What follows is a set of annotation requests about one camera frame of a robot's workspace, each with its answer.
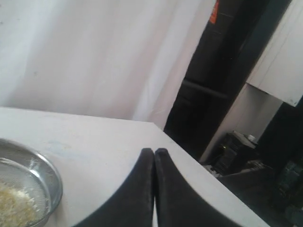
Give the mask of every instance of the white cabinet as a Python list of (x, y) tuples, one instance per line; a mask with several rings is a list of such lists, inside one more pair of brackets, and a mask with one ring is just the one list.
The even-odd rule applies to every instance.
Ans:
[(303, 95), (303, 0), (293, 0), (247, 83), (296, 106)]

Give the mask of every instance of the stainless steel bowl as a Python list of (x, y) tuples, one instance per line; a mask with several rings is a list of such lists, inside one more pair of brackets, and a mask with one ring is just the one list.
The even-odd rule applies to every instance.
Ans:
[(0, 182), (26, 191), (35, 203), (35, 220), (26, 227), (42, 227), (61, 201), (58, 170), (37, 151), (0, 139)]

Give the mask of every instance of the white fabric backdrop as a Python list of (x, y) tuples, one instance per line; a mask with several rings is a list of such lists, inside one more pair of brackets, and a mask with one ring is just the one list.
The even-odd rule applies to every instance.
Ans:
[(0, 0), (0, 105), (163, 128), (214, 0)]

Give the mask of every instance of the orange label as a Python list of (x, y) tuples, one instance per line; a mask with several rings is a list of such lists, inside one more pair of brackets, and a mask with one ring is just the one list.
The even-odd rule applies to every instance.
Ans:
[(213, 24), (215, 24), (217, 20), (218, 7), (219, 7), (219, 0), (217, 0), (216, 4), (214, 5), (212, 15), (209, 18), (209, 21)]

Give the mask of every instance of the tabletop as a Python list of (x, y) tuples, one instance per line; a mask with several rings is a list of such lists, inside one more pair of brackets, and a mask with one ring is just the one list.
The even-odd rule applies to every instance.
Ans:
[(0, 138), (39, 151), (58, 168), (62, 202), (46, 227), (72, 227), (100, 207), (127, 177), (142, 148), (166, 148), (196, 192), (231, 220), (243, 227), (268, 227), (150, 122), (0, 107)]

